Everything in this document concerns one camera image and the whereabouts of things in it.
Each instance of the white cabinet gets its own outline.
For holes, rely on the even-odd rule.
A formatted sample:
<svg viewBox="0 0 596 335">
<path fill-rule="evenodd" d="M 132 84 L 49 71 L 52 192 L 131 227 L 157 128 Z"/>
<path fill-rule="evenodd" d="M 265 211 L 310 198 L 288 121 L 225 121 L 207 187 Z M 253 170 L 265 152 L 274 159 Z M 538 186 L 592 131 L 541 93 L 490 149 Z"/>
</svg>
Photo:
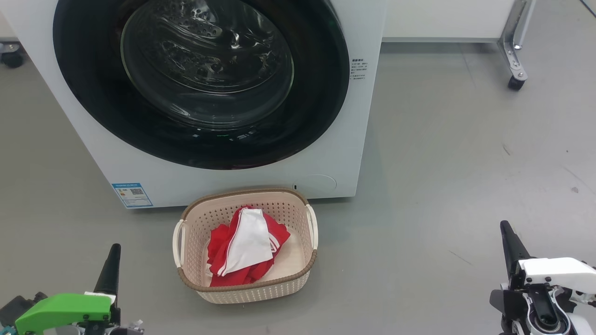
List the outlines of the white cabinet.
<svg viewBox="0 0 596 335">
<path fill-rule="evenodd" d="M 389 0 L 384 42 L 494 41 L 514 0 Z"/>
</svg>

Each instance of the white cloth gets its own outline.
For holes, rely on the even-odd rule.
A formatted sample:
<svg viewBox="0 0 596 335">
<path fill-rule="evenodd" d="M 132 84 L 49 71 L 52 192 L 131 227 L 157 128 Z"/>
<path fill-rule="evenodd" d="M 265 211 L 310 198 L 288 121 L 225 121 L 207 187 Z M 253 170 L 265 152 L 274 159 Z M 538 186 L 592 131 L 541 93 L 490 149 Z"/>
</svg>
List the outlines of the white cloth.
<svg viewBox="0 0 596 335">
<path fill-rule="evenodd" d="M 225 265 L 219 269 L 218 275 L 224 276 L 272 259 L 273 241 L 269 238 L 269 229 L 262 210 L 240 210 L 238 228 L 229 243 Z"/>
</svg>

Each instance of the brown basket rim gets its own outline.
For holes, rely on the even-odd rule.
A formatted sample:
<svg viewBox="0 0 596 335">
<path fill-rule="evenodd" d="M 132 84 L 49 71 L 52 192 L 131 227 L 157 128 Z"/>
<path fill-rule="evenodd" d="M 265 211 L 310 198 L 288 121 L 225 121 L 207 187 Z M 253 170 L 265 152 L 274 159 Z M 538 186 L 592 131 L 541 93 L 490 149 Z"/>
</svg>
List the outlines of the brown basket rim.
<svg viewBox="0 0 596 335">
<path fill-rule="evenodd" d="M 184 210 L 184 212 L 182 212 L 181 219 L 183 221 L 186 221 L 188 213 L 190 213 L 190 211 L 193 208 L 195 208 L 197 205 L 199 205 L 200 203 L 204 203 L 205 201 L 219 199 L 219 198 L 225 198 L 225 197 L 231 197 L 231 196 L 240 196 L 243 194 L 270 193 L 270 192 L 281 192 L 281 193 L 292 194 L 292 195 L 298 197 L 299 199 L 301 199 L 305 206 L 308 205 L 308 200 L 306 198 L 304 198 L 303 195 L 301 195 L 300 193 L 298 193 L 294 190 L 291 190 L 289 188 L 262 188 L 262 189 L 258 189 L 258 190 L 242 190 L 242 191 L 227 192 L 227 193 L 214 194 L 211 196 L 202 197 L 202 198 L 196 200 L 195 202 L 191 203 Z M 217 287 L 199 286 L 199 285 L 192 283 L 186 277 L 182 267 L 178 268 L 178 275 L 180 276 L 180 279 L 186 286 L 190 287 L 191 289 L 193 289 L 197 292 L 231 292 L 231 291 L 240 291 L 240 290 L 251 290 L 251 289 L 259 289 L 261 287 L 273 286 L 273 285 L 278 285 L 278 284 L 296 280 L 296 279 L 304 276 L 307 272 L 309 272 L 311 270 L 312 265 L 315 263 L 315 260 L 316 260 L 316 249 L 313 249 L 310 261 L 308 262 L 308 264 L 306 264 L 304 269 L 302 269 L 300 272 L 298 272 L 294 275 L 289 275 L 289 276 L 274 279 L 274 280 L 264 281 L 262 283 L 253 283 L 253 284 L 246 284 L 246 285 L 217 286 Z"/>
</svg>

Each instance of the red and white garment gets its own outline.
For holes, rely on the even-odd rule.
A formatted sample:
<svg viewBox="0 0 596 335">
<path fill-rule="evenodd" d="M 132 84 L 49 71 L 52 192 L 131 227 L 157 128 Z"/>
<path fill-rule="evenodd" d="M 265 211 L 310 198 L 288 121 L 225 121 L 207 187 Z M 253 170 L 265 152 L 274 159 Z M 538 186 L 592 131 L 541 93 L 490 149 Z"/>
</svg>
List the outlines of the red and white garment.
<svg viewBox="0 0 596 335">
<path fill-rule="evenodd" d="M 220 225 L 211 232 L 207 247 L 211 286 L 251 284 L 261 279 L 289 237 L 285 225 L 262 210 L 239 208 L 229 227 Z"/>
</svg>

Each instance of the basket handle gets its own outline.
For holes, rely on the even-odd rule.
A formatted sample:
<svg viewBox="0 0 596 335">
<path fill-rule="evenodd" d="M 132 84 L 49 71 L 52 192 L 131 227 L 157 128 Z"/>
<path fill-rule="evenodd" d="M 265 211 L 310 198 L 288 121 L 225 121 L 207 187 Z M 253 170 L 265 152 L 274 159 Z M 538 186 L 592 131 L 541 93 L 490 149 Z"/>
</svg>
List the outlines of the basket handle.
<svg viewBox="0 0 596 335">
<path fill-rule="evenodd" d="M 315 211 L 309 204 L 306 205 L 306 217 L 309 223 L 308 228 L 311 230 L 312 248 L 316 250 L 319 246 L 319 226 L 316 223 Z"/>
<path fill-rule="evenodd" d="M 174 236 L 172 237 L 172 251 L 174 254 L 174 263 L 176 263 L 177 268 L 182 268 L 182 265 L 184 264 L 184 235 L 186 233 L 186 228 L 182 226 L 183 223 L 183 219 L 178 221 L 176 228 L 174 228 Z"/>
</svg>

